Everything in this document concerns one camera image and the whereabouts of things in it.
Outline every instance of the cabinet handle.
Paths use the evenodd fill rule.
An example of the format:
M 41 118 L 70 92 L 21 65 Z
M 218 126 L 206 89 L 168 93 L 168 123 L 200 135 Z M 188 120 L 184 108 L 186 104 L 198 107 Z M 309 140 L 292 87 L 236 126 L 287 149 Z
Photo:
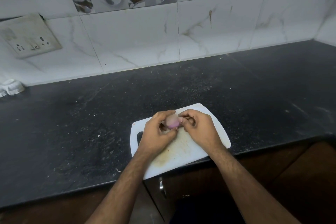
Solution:
M 159 178 L 159 181 L 160 181 L 160 191 L 161 191 L 163 197 L 164 197 L 164 198 L 167 198 L 166 190 L 165 190 L 165 188 L 163 187 L 162 177 Z

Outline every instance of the onion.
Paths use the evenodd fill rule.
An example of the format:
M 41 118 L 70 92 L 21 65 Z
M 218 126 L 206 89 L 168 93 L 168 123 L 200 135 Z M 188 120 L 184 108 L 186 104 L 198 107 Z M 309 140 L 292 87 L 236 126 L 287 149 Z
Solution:
M 170 115 L 165 119 L 166 127 L 169 129 L 176 128 L 180 125 L 178 116 L 176 114 Z

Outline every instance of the white cutting board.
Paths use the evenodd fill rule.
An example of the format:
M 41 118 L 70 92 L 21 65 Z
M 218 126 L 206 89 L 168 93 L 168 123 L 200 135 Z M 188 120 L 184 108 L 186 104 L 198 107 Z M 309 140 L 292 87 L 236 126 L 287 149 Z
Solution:
M 176 114 L 179 114 L 187 109 L 198 110 L 210 115 L 222 143 L 226 148 L 231 147 L 231 142 L 223 126 L 207 108 L 205 108 L 202 104 L 197 103 L 177 109 Z M 137 135 L 139 132 L 143 132 L 146 122 L 150 119 L 151 117 L 133 122 L 132 124 L 130 137 L 132 156 L 138 148 Z M 177 137 L 153 160 L 143 179 L 145 180 L 153 176 L 160 175 L 164 172 L 181 167 L 206 156 L 208 156 L 208 154 L 191 139 L 190 135 L 184 131 L 184 128 L 179 128 Z

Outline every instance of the black granite countertop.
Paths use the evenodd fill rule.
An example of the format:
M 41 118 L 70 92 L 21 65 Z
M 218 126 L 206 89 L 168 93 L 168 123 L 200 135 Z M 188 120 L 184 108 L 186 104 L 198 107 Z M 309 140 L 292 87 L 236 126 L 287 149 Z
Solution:
M 335 78 L 306 41 L 28 87 L 0 98 L 0 208 L 114 182 L 159 110 L 202 103 L 233 154 L 335 133 Z

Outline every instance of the power socket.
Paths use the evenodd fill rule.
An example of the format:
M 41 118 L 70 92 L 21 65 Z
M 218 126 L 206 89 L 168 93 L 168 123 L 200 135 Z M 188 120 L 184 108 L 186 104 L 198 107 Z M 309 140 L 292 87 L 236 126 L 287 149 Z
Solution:
M 0 35 L 15 51 L 18 59 L 62 48 L 39 14 L 1 22 Z

